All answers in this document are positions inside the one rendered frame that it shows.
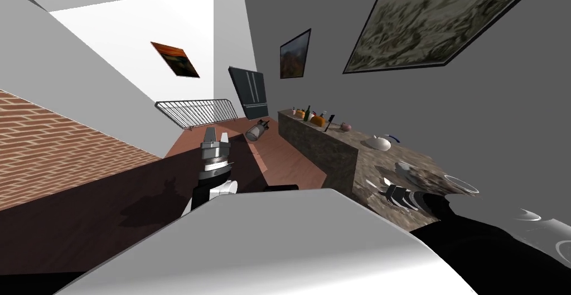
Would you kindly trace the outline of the white bowl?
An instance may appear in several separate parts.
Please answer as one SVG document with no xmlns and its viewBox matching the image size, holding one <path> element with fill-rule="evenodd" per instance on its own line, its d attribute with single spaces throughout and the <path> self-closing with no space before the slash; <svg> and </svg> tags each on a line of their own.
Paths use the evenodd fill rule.
<svg viewBox="0 0 571 295">
<path fill-rule="evenodd" d="M 466 183 L 465 181 L 462 181 L 456 177 L 450 176 L 450 175 L 444 175 L 444 179 L 450 183 L 452 186 L 454 186 L 455 188 L 470 194 L 470 195 L 476 195 L 479 194 L 479 190 L 476 189 L 475 187 L 473 187 L 472 185 L 470 185 L 469 183 Z"/>
</svg>

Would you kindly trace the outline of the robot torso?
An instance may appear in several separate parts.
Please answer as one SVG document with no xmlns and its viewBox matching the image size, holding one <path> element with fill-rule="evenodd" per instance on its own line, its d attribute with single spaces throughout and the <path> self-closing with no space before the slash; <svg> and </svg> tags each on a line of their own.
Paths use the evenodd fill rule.
<svg viewBox="0 0 571 295">
<path fill-rule="evenodd" d="M 477 295 L 419 239 L 334 190 L 223 195 L 56 295 Z"/>
</svg>

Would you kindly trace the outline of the white teapot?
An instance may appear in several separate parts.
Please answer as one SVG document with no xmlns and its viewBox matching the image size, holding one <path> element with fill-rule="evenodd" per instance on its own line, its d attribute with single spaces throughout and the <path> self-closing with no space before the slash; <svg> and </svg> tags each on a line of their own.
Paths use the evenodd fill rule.
<svg viewBox="0 0 571 295">
<path fill-rule="evenodd" d="M 384 134 L 381 136 L 373 135 L 372 137 L 366 139 L 365 143 L 373 149 L 386 152 L 391 148 L 393 141 L 400 143 L 400 140 L 397 137 L 389 134 Z"/>
</svg>

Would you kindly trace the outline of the grey metal canister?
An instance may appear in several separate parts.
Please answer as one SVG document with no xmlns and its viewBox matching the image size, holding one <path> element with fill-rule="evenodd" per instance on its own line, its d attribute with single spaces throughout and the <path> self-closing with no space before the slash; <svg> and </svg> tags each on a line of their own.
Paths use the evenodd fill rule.
<svg viewBox="0 0 571 295">
<path fill-rule="evenodd" d="M 256 125 L 245 133 L 246 139 L 253 142 L 257 141 L 269 129 L 268 123 L 268 121 L 259 120 Z"/>
</svg>

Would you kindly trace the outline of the dark brown table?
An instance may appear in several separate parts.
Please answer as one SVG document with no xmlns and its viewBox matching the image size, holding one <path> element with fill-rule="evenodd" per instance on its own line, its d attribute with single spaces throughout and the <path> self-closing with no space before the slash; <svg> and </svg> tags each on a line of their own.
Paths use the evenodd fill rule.
<svg viewBox="0 0 571 295">
<path fill-rule="evenodd" d="M 85 272 L 179 219 L 199 148 L 0 211 L 0 275 Z"/>
</svg>

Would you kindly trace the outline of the large beige framed picture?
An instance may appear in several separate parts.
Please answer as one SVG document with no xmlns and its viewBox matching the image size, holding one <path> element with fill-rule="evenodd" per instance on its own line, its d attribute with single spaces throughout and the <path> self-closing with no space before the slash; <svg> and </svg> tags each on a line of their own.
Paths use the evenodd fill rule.
<svg viewBox="0 0 571 295">
<path fill-rule="evenodd" d="M 375 0 L 345 74 L 444 66 L 521 0 Z"/>
</svg>

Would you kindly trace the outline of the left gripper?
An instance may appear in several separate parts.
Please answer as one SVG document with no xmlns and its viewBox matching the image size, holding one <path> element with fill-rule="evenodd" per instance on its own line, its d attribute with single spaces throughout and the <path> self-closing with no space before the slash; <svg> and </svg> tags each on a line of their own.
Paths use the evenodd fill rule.
<svg viewBox="0 0 571 295">
<path fill-rule="evenodd" d="M 227 161 L 230 154 L 231 144 L 226 132 L 221 134 L 220 142 L 216 138 L 215 127 L 208 127 L 208 142 L 202 142 L 201 158 L 205 162 Z"/>
</svg>

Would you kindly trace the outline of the dark landscape picture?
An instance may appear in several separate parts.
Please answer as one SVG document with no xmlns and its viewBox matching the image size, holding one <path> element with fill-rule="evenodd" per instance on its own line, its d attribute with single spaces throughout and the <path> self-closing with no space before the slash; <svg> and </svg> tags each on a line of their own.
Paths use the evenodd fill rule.
<svg viewBox="0 0 571 295">
<path fill-rule="evenodd" d="M 280 78 L 302 78 L 306 67 L 311 29 L 280 47 Z"/>
</svg>

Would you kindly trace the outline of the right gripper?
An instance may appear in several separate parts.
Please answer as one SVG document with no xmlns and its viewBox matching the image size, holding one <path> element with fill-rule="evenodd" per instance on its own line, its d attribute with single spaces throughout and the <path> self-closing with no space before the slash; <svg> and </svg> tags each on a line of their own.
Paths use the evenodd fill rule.
<svg viewBox="0 0 571 295">
<path fill-rule="evenodd" d="M 365 182 L 373 188 L 379 189 L 377 185 L 373 184 L 369 180 L 365 180 Z M 383 184 L 386 186 L 385 191 L 379 191 L 381 196 L 385 196 L 387 200 L 394 204 L 402 204 L 402 199 L 404 196 L 404 189 L 400 186 L 393 184 L 390 180 L 383 177 Z"/>
</svg>

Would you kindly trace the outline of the orange picture on wall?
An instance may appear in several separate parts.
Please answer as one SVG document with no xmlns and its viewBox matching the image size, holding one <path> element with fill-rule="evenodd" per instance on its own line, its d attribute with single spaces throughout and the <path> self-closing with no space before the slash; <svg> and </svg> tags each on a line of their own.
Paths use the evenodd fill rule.
<svg viewBox="0 0 571 295">
<path fill-rule="evenodd" d="M 151 44 L 176 76 L 181 76 L 182 78 L 200 77 L 183 49 L 156 42 L 151 42 Z"/>
</svg>

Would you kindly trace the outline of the black refrigerator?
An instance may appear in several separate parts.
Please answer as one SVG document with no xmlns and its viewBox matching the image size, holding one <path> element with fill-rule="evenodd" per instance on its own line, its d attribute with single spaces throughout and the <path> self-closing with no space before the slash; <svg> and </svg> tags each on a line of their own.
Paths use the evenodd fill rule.
<svg viewBox="0 0 571 295">
<path fill-rule="evenodd" d="M 248 120 L 268 116 L 264 76 L 261 72 L 229 66 L 230 77 Z"/>
</svg>

